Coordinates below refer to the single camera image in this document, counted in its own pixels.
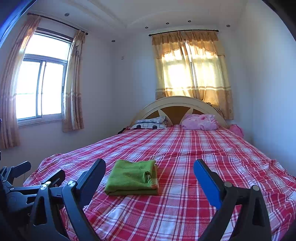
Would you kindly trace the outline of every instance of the white ceiling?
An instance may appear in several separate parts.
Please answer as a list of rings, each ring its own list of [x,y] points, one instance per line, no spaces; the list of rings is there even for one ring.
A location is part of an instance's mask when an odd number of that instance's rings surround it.
[[[247,0],[38,0],[30,12],[70,22],[105,39],[174,26],[235,27]]]

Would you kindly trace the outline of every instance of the folded green cloth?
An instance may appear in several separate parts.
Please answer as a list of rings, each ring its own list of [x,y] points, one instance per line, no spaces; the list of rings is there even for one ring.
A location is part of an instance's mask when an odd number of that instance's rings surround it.
[[[104,192],[107,195],[158,195],[155,160],[116,161]]]

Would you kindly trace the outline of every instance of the beige curtain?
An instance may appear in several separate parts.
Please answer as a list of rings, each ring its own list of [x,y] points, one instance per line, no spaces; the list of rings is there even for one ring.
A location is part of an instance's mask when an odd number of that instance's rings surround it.
[[[171,35],[178,36],[178,41],[169,37]],[[225,53],[215,32],[159,34],[153,37],[152,45],[158,75],[156,99],[172,95],[197,98],[219,108],[224,119],[233,119]],[[181,61],[171,58],[172,53],[179,52],[184,56]]]
[[[26,46],[33,36],[40,19],[39,16],[28,16],[27,21],[19,30],[2,75],[0,83],[0,118],[3,120],[3,126],[1,128],[0,146],[3,149],[20,144],[16,117],[17,78]]]
[[[84,128],[82,117],[80,71],[81,48],[85,42],[85,33],[78,30],[70,49],[67,77],[63,99],[63,131],[73,131]]]

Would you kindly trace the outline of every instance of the black curtain rod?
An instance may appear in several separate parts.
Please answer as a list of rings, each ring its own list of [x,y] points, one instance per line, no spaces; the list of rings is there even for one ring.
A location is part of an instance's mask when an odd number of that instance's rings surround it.
[[[61,24],[67,25],[68,27],[74,28],[74,29],[76,29],[76,30],[80,30],[80,29],[78,29],[78,28],[75,28],[75,27],[73,27],[73,26],[67,24],[67,23],[63,23],[63,22],[61,22],[61,21],[58,21],[58,20],[56,20],[56,19],[53,19],[53,18],[50,18],[50,17],[46,17],[46,16],[43,16],[43,15],[39,15],[39,14],[35,14],[35,13],[30,13],[30,12],[27,13],[27,15],[40,16],[40,17],[42,17],[42,18],[47,18],[47,19],[50,19],[50,20],[56,21],[56,22],[58,22],[58,23],[61,23]]]
[[[167,33],[173,33],[173,32],[182,32],[182,31],[214,31],[219,32],[219,30],[209,30],[209,29],[187,29],[187,30],[176,30],[176,31],[168,31],[168,32],[162,32],[157,34],[149,34],[149,36],[158,35],[158,34],[167,34]]]

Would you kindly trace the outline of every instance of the arched headboard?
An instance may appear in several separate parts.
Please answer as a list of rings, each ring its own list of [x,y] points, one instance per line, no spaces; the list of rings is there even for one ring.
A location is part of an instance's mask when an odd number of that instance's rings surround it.
[[[130,126],[134,125],[136,120],[158,116],[166,116],[168,125],[179,125],[185,114],[211,114],[222,127],[227,128],[225,120],[213,107],[198,99],[185,96],[171,96],[156,100],[141,110]]]

